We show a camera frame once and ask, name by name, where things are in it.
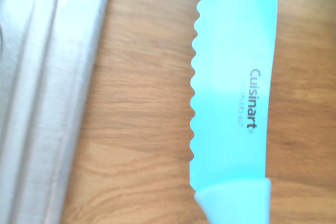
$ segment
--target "knife handle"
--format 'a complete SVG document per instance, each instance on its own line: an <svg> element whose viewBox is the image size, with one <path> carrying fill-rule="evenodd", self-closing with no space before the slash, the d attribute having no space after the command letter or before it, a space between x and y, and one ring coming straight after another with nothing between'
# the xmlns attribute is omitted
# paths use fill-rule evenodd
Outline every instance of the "knife handle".
<svg viewBox="0 0 336 224"><path fill-rule="evenodd" d="M210 224L269 224L268 178L229 180L201 190L195 199Z"/></svg>

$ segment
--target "cuisinart logo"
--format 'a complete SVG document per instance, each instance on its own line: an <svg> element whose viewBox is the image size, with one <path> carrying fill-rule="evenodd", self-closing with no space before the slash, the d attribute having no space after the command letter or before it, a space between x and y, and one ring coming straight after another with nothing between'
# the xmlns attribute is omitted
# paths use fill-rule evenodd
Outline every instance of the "cuisinart logo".
<svg viewBox="0 0 336 224"><path fill-rule="evenodd" d="M258 77L260 77L260 71L258 69L253 69L250 74L250 90L249 90L249 97L248 97L248 110L247 110L247 128L256 128L256 106L257 100L259 97L257 96L257 89L258 86Z"/></svg>

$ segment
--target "light blue knife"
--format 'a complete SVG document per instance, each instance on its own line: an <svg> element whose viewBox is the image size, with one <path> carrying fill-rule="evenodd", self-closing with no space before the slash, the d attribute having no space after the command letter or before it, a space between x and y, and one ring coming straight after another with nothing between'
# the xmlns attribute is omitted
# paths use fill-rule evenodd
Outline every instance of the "light blue knife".
<svg viewBox="0 0 336 224"><path fill-rule="evenodd" d="M201 0L190 180L211 224L269 223L267 114L277 0Z"/></svg>

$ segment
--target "wooden table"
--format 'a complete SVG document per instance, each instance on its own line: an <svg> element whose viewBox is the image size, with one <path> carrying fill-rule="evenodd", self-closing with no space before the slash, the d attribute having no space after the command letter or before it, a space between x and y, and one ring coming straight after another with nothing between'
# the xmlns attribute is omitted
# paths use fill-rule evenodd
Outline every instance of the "wooden table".
<svg viewBox="0 0 336 224"><path fill-rule="evenodd" d="M205 224L189 186L200 0L110 0L62 224ZM336 0L279 0L271 223L336 223Z"/></svg>

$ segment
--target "serrated edge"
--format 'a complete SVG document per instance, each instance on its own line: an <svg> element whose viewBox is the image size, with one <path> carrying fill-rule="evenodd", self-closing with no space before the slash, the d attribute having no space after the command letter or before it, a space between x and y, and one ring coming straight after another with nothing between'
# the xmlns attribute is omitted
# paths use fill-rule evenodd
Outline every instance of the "serrated edge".
<svg viewBox="0 0 336 224"><path fill-rule="evenodd" d="M199 69L198 62L199 62L200 58L205 57L205 55L200 53L199 45L202 43L202 36L204 34L206 34L206 30L204 30L204 27L206 27L205 23L209 18L211 18L211 17L209 17L209 12L206 11L206 5L205 5L206 2L210 2L210 1L211 0L200 0L200 2L197 5L197 11L200 14L200 16L194 24L194 29L197 32L197 36L195 37L195 39L192 42L192 47L195 50L196 54L191 61L191 65L192 65L193 69L195 70L195 75L190 80L190 85L195 92L194 96L190 100L190 106L195 112L194 117L190 121L190 128L194 133L194 137L190 141L190 149L194 154L194 158L190 161L190 166L192 165L193 162L195 162L195 151L194 151L193 146L195 146L195 144L197 143L197 137L196 137L197 136L197 129L195 127L193 127L193 122L195 122L198 118L197 108L195 106L193 106L193 101L195 101L197 99L198 95L197 95L197 88L195 87L195 85L193 85L193 83L197 82L198 78L201 78L200 74L199 73L197 74L197 70ZM194 189L196 189L192 184L191 173L190 173L190 184Z"/></svg>

